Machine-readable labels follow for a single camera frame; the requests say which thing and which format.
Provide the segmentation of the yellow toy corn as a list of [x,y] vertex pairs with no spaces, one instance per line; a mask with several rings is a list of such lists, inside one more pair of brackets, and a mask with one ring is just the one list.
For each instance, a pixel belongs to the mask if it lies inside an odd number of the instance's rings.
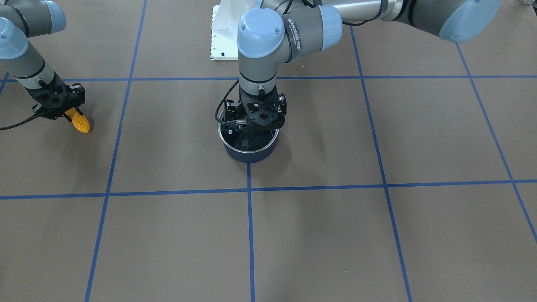
[[89,133],[91,130],[89,120],[86,118],[86,116],[82,113],[82,111],[79,108],[77,108],[77,110],[78,110],[78,120],[76,122],[71,122],[71,124],[79,132]]

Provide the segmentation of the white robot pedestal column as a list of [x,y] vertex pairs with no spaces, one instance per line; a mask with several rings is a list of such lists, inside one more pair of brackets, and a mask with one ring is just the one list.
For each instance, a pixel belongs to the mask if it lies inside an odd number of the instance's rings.
[[237,35],[240,18],[261,0],[221,0],[212,10],[211,59],[237,61]]

